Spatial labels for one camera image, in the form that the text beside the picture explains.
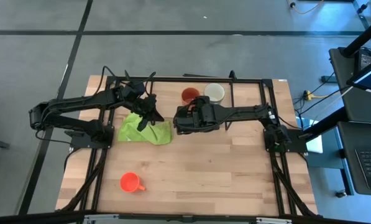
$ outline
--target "wooden table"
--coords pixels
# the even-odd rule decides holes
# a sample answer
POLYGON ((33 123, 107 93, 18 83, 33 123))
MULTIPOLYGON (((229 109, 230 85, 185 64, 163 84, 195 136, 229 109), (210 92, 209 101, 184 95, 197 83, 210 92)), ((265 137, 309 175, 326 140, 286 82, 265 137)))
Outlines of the wooden table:
MULTIPOLYGON (((91 76, 86 95, 96 91, 100 76, 91 76)), ((273 80, 279 115, 296 124, 289 86, 286 80, 273 80)), ((171 121, 180 94, 187 87, 201 93, 207 83, 154 82, 157 110, 171 121)), ((221 105, 231 106, 230 86, 221 105)), ((265 91, 269 102, 269 92, 265 91)), ((257 84, 234 83, 235 106, 261 104, 257 84)), ((99 110, 80 113, 80 119, 98 118, 99 110)), ((114 142, 106 159, 99 212, 194 214, 194 215, 278 215, 272 169, 263 141, 263 126, 258 121, 224 125, 218 131, 177 136, 164 146, 149 142, 117 142, 121 123, 129 114, 125 108, 115 110, 114 142), (140 176, 145 192, 134 194, 121 190, 119 181, 125 172, 140 176)), ((68 161, 56 208, 64 207, 82 186, 90 149, 80 150, 68 161)), ((287 154, 293 188, 313 212, 317 212, 306 162, 295 153, 287 154)), ((92 193, 86 208, 91 207, 92 193)), ((282 186, 285 211, 289 212, 286 190, 282 186)))

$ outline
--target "floor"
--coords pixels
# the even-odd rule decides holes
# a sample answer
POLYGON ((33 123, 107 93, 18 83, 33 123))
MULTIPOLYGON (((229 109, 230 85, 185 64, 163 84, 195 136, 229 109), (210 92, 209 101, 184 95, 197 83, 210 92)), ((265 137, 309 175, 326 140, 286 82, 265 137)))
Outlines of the floor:
MULTIPOLYGON (((0 0, 0 30, 78 30, 86 4, 87 0, 0 0)), ((315 4, 297 1, 301 11, 315 4)), ((346 31, 362 32, 364 19, 371 24, 371 6, 363 15, 360 18, 354 5, 346 2, 324 2, 313 12, 299 15, 289 9, 286 0, 94 0, 85 30, 256 32, 84 35, 81 40, 75 35, 0 35, 0 139, 11 145, 10 150, 0 149, 0 215, 17 212, 37 152, 39 141, 29 128, 27 112, 37 103, 56 97, 64 73, 70 72, 65 98, 84 94, 88 77, 100 74, 103 65, 118 75, 126 69, 133 76, 156 71, 160 76, 194 73, 226 77, 235 70, 238 77, 282 78, 289 81, 291 95, 296 98, 304 90, 315 89, 320 76, 332 73, 328 50, 351 43, 355 36, 346 31), (259 35, 263 31, 281 32, 259 35), (302 36, 297 31, 310 33, 302 36), (74 54, 73 45, 79 40, 74 54)), ((337 85, 327 84, 316 94, 327 95, 337 89, 337 85)), ((321 111, 330 102, 322 102, 305 116, 315 118, 319 114, 318 119, 322 119, 342 106, 338 101, 321 111)), ((60 130, 54 130, 53 138, 68 140, 60 130)), ((53 211, 67 153, 66 145, 50 144, 30 213, 53 211)), ((321 215, 371 222, 371 196, 335 198, 333 192, 343 188, 335 170, 314 168, 310 176, 321 215)))

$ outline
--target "green towel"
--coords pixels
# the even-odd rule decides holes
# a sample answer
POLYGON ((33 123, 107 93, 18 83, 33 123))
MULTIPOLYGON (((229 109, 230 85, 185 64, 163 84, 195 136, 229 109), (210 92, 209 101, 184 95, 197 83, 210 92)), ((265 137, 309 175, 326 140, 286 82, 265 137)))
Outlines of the green towel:
POLYGON ((149 141, 155 145, 168 144, 172 141, 172 127, 169 121, 148 124, 144 130, 138 131, 137 127, 141 117, 131 113, 123 121, 119 130, 119 141, 149 141))

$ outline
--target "orange mug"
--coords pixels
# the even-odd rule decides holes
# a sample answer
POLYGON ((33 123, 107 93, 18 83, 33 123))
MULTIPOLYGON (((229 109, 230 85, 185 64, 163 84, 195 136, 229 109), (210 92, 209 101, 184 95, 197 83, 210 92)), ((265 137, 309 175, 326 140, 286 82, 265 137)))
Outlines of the orange mug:
POLYGON ((127 172, 121 178, 121 189, 131 193, 136 190, 145 190, 145 187, 140 184, 140 177, 137 174, 127 172))
POLYGON ((189 104, 191 100, 195 99, 197 96, 200 96, 199 90, 195 88, 186 88, 181 94, 183 106, 189 104))

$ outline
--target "red cup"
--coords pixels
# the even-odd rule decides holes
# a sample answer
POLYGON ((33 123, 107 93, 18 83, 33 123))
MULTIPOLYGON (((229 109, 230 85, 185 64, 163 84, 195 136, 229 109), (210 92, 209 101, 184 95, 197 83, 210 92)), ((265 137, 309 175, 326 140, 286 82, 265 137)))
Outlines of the red cup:
POLYGON ((137 174, 127 172, 121 178, 121 189, 131 193, 136 190, 145 190, 145 187, 140 184, 140 177, 137 174))
POLYGON ((191 100, 195 99, 197 96, 200 96, 199 90, 195 88, 186 88, 181 94, 183 105, 191 103, 191 100))

